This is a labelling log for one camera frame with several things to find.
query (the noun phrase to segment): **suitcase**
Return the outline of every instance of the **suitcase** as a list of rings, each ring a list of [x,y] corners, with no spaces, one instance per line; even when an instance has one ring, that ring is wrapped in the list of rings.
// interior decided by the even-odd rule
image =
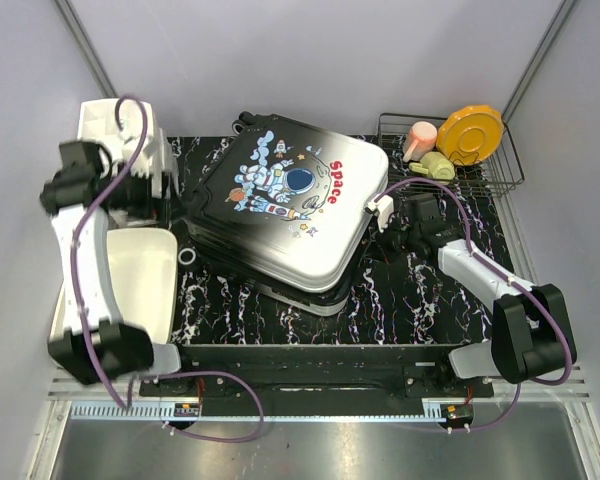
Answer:
[[[316,315],[346,304],[387,185],[379,147],[278,115],[243,113],[195,187],[189,234],[214,273]]]

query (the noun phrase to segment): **black marble surface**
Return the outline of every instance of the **black marble surface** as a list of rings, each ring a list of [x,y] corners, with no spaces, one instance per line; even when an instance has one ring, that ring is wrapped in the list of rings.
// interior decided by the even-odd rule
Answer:
[[[373,141],[372,137],[359,137]],[[232,138],[176,137],[180,187],[192,188]],[[390,181],[405,173],[391,158]],[[461,197],[474,242],[508,269],[511,261],[491,198]],[[459,215],[444,198],[442,211]],[[186,231],[174,228],[180,248]],[[365,258],[364,273],[337,315],[319,317],[206,271],[179,271],[172,341],[190,344],[460,344],[490,338],[487,309],[453,279],[413,254],[386,264]]]

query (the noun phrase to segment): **dish rack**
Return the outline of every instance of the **dish rack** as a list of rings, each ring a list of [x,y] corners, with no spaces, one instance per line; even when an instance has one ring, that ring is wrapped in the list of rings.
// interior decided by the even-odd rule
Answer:
[[[383,113],[378,119],[378,146],[389,156],[389,184],[404,177],[413,176],[402,161],[402,146],[411,126],[419,121],[430,122],[440,128],[444,117]],[[495,152],[483,162],[471,166],[456,165],[456,178],[449,181],[449,188],[462,196],[500,198],[524,182],[524,172],[518,157],[509,126],[504,124],[502,141]],[[432,185],[413,184],[412,192],[437,193]]]

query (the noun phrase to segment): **yellow plate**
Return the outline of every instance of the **yellow plate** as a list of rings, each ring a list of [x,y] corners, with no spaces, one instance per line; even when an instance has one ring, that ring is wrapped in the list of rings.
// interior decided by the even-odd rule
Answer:
[[[454,165],[473,165],[495,152],[504,125],[497,110],[472,105],[453,113],[438,130],[436,147]]]

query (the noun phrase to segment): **white wall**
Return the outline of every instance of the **white wall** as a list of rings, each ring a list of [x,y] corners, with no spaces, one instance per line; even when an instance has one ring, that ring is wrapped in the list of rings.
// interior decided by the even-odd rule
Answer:
[[[21,471],[53,373],[45,337],[62,274],[38,195],[80,102],[98,97],[52,2],[0,1],[0,479]]]
[[[511,122],[513,204],[540,279],[566,296],[600,420],[600,0],[581,2]]]
[[[383,111],[503,109],[559,0],[73,0],[118,93],[171,135],[242,110],[345,133]]]

